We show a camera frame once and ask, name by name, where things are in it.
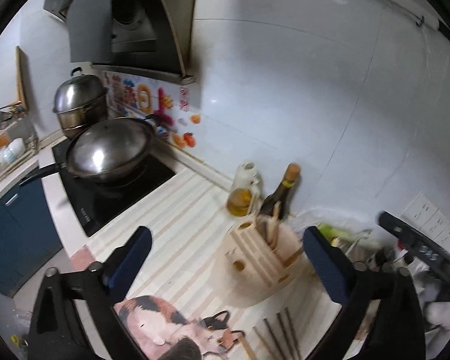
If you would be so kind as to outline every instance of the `cabinet handle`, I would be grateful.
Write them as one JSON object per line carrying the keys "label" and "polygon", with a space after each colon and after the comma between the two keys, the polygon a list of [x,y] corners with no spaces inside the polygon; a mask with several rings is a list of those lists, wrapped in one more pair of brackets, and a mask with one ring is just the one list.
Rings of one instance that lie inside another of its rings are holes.
{"label": "cabinet handle", "polygon": [[5,203],[6,206],[10,206],[15,200],[17,200],[18,198],[18,193],[16,193],[15,195],[13,195],[8,202]]}

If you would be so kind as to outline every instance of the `cork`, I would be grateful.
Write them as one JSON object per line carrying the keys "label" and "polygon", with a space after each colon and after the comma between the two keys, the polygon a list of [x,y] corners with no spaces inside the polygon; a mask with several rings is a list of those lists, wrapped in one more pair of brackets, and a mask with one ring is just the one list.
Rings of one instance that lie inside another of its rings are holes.
{"label": "cork", "polygon": [[295,181],[299,177],[301,170],[299,164],[292,162],[288,165],[283,178],[287,181]]}

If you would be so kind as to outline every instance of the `blue gripper pad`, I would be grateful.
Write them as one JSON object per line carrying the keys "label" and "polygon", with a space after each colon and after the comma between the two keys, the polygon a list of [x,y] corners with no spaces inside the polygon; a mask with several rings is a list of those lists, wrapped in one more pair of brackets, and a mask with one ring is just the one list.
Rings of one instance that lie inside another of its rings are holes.
{"label": "blue gripper pad", "polygon": [[303,233],[303,250],[330,299],[346,305],[356,281],[351,261],[340,249],[331,246],[315,226]]}
{"label": "blue gripper pad", "polygon": [[152,249],[152,233],[140,226],[126,244],[113,251],[104,263],[103,284],[109,289],[112,304],[121,302]]}

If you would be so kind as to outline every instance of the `countertop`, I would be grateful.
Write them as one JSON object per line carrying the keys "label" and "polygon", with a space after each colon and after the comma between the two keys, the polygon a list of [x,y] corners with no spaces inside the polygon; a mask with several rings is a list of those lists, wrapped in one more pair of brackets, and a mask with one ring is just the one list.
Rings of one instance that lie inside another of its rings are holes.
{"label": "countertop", "polygon": [[[0,183],[2,197],[19,179],[38,165],[54,162],[51,147],[12,172]],[[68,201],[59,174],[42,179],[56,230],[69,257],[86,246],[92,257],[104,261],[113,249],[123,245],[138,226],[150,228],[154,244],[127,298],[155,295],[172,303],[187,319],[204,318],[228,310],[228,325],[246,332],[259,359],[270,358],[252,327],[257,326],[269,343],[263,322],[267,318],[279,341],[284,343],[276,313],[288,307],[298,336],[302,357],[307,356],[326,332],[340,306],[331,302],[319,280],[303,274],[263,302],[238,309],[226,305],[212,290],[214,252],[236,221],[224,204],[230,180],[206,165],[173,149],[158,145],[152,154],[176,175],[117,216],[88,238]],[[283,350],[288,353],[284,344]],[[230,359],[246,359],[237,345]]]}

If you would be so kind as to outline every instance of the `pink fabric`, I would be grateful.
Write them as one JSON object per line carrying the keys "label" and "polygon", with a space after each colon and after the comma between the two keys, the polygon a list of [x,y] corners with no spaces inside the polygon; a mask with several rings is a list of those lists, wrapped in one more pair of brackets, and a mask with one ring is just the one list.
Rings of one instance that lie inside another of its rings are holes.
{"label": "pink fabric", "polygon": [[95,257],[90,249],[88,249],[88,246],[83,245],[83,247],[70,258],[70,261],[75,271],[83,271],[95,261]]}

